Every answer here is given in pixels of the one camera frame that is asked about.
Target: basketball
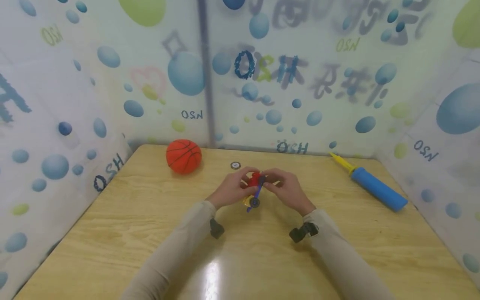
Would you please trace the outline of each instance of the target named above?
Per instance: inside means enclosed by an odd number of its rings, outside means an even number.
[[[192,173],[201,161],[200,147],[190,140],[175,140],[167,147],[167,164],[175,173]]]

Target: blue circle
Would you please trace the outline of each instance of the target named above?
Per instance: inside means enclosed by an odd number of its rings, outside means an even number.
[[[75,65],[75,68],[77,69],[77,71],[82,70],[82,66],[80,65],[80,63],[77,60],[73,60],[73,64]]]
[[[300,100],[300,99],[295,99],[295,100],[293,100],[293,101],[292,101],[292,106],[293,106],[294,108],[300,108],[300,106],[301,106],[301,100]]]
[[[102,119],[96,118],[93,121],[93,131],[98,137],[104,138],[107,136],[107,127]]]
[[[212,67],[218,75],[225,75],[230,71],[232,60],[230,55],[225,52],[219,52],[213,57]]]
[[[463,265],[472,273],[480,272],[480,264],[478,260],[471,254],[465,253],[462,256]]]
[[[84,172],[84,167],[80,166],[80,165],[75,165],[72,168],[72,172],[73,172],[73,174],[79,176],[80,174],[82,174]]]
[[[35,192],[41,192],[47,187],[47,182],[45,179],[38,178],[32,182],[32,190]]]
[[[85,3],[77,1],[77,3],[75,3],[75,6],[80,12],[87,12],[87,6],[85,5]]]
[[[16,232],[12,234],[5,243],[5,250],[7,252],[17,252],[25,248],[27,245],[27,236],[23,232]]]
[[[398,18],[398,9],[392,10],[387,17],[387,22],[393,23]]]
[[[109,68],[117,68],[120,66],[120,56],[112,47],[100,46],[96,50],[96,55],[100,62]]]
[[[58,180],[67,175],[68,160],[60,154],[51,154],[42,161],[42,172],[48,179]]]
[[[314,110],[307,116],[307,125],[315,126],[322,120],[322,113],[319,110]]]
[[[179,52],[168,63],[168,78],[180,93],[195,96],[205,88],[202,63],[188,52]]]
[[[460,205],[454,202],[447,204],[445,207],[445,212],[449,217],[454,219],[458,219],[462,215],[462,209],[460,208]]]
[[[396,66],[391,62],[381,66],[375,74],[375,82],[378,84],[387,84],[395,78]]]
[[[355,125],[355,130],[358,133],[367,133],[375,127],[376,123],[377,121],[374,117],[364,117],[357,122],[357,125]]]
[[[123,103],[123,109],[132,117],[141,117],[144,115],[144,108],[135,100],[127,100]]]
[[[70,125],[70,123],[68,122],[60,122],[59,123],[59,132],[62,134],[62,135],[69,135],[70,133],[72,133],[72,126]]]
[[[72,10],[67,10],[67,12],[65,13],[66,16],[67,16],[67,19],[72,22],[73,24],[77,24],[78,22],[80,22],[80,17],[78,16],[78,14]]]
[[[430,203],[435,200],[435,194],[430,189],[425,189],[421,191],[420,196],[423,201]]]
[[[480,126],[480,84],[466,84],[451,92],[437,111],[437,125],[448,134],[464,134]]]
[[[246,83],[241,88],[241,95],[249,101],[254,101],[258,96],[258,88],[251,82]]]
[[[250,34],[257,39],[264,38],[270,27],[270,21],[268,17],[263,12],[259,13],[258,15],[253,16],[250,19],[249,29]]]
[[[245,0],[223,0],[223,3],[231,10],[237,10],[243,6]]]
[[[35,6],[33,6],[33,4],[29,0],[19,0],[18,2],[20,3],[20,7],[26,14],[32,17],[36,16]]]
[[[237,125],[230,126],[230,132],[231,133],[237,134],[237,133],[239,133],[239,131],[240,131],[240,128]]]
[[[22,164],[29,158],[29,154],[26,150],[16,149],[12,152],[12,159],[14,162]]]
[[[92,160],[96,157],[96,151],[94,149],[90,149],[87,151],[87,158]]]
[[[133,87],[132,87],[131,85],[129,85],[129,84],[124,84],[124,85],[123,85],[123,88],[124,88],[125,91],[127,91],[127,92],[133,91]]]
[[[265,120],[270,125],[277,125],[282,120],[282,113],[276,109],[271,109],[265,115]]]

